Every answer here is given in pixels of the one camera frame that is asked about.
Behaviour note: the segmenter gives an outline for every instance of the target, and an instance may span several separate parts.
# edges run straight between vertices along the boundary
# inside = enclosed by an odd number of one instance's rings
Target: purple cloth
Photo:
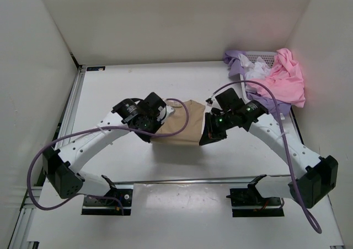
[[[275,108],[275,103],[273,99],[266,98],[265,96],[260,96],[259,94],[253,94],[247,92],[247,97],[250,100],[256,100],[260,102],[262,105],[264,105],[269,112],[276,118],[276,108]],[[277,100],[278,102],[278,108],[280,112],[284,115],[287,116],[289,112],[291,111],[291,104],[285,103],[283,101]]]
[[[239,54],[245,55],[244,51],[229,50],[226,51],[223,55],[223,62],[231,67],[231,70],[228,73],[229,77],[232,77],[236,74],[245,75],[244,68],[240,65]]]
[[[238,57],[240,53],[245,55],[244,51],[237,51],[237,50],[226,51],[223,55],[223,62],[231,67],[231,70],[228,73],[229,77],[232,77],[237,74],[242,74],[245,77],[244,68],[240,65],[240,60]],[[257,100],[258,102],[263,104],[269,110],[269,112],[274,116],[274,118],[276,118],[276,108],[275,108],[275,103],[273,99],[266,98],[264,96],[260,96],[259,94],[253,94],[249,92],[247,92],[247,97],[250,100]],[[277,102],[278,102],[278,107],[280,109],[280,112],[284,116],[287,116],[291,110],[291,104],[285,103],[280,100],[277,100]]]

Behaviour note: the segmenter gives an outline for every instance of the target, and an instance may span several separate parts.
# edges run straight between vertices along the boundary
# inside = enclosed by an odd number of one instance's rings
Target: black mounting bracket
[[[306,208],[311,209],[336,186],[338,162],[331,155],[323,158],[314,167],[307,167],[307,173],[297,180],[300,194]],[[290,192],[297,200],[293,183],[289,183]]]
[[[266,198],[255,201],[248,188],[231,188],[233,218],[246,217],[283,217],[280,198]]]
[[[120,200],[124,208],[124,216],[131,215],[132,188],[117,188],[114,196]],[[85,197],[82,204],[82,215],[114,215],[122,216],[121,209],[116,206],[114,201]]]

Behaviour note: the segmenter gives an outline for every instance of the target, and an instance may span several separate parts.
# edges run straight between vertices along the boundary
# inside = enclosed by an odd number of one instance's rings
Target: white basket
[[[277,53],[249,51],[249,52],[245,52],[245,55],[249,58],[249,60],[252,63],[255,63],[256,59],[260,56],[269,65],[269,67],[272,68],[275,62],[275,55],[277,55]],[[244,77],[241,74],[239,75],[240,75],[240,79],[244,80]],[[242,83],[242,92],[243,92],[244,102],[248,103],[250,100],[247,98],[247,95],[245,93],[245,83]]]

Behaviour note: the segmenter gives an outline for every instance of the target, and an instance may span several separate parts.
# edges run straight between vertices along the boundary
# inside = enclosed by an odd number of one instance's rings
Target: white tabletop
[[[222,62],[108,66],[86,72],[73,131],[93,127],[124,98],[204,101],[228,83]],[[240,85],[233,86],[239,96]],[[294,133],[288,117],[285,129]],[[85,171],[112,181],[167,180],[288,174],[263,142],[234,128],[203,147],[148,144],[131,133],[96,155]],[[342,244],[328,198],[312,210],[324,230],[317,235],[299,206],[286,201],[285,217],[232,218],[229,186],[135,185],[131,216],[81,215],[82,197],[51,212],[37,211],[29,234],[39,248],[325,248]],[[40,203],[60,201],[45,183]]]

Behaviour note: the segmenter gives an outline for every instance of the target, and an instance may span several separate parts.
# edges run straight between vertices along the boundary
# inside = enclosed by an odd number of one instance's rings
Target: mounting plate
[[[232,213],[234,218],[246,217],[283,217],[284,212],[280,198],[269,198],[260,203],[254,203],[248,195],[247,188],[231,188],[231,194],[227,196],[231,199]],[[266,208],[261,209],[268,201]]]
[[[118,188],[117,197],[124,208],[124,216],[131,215],[132,188]],[[95,198],[85,197],[82,204],[82,215],[115,215],[122,216],[121,209],[114,205],[103,205]]]

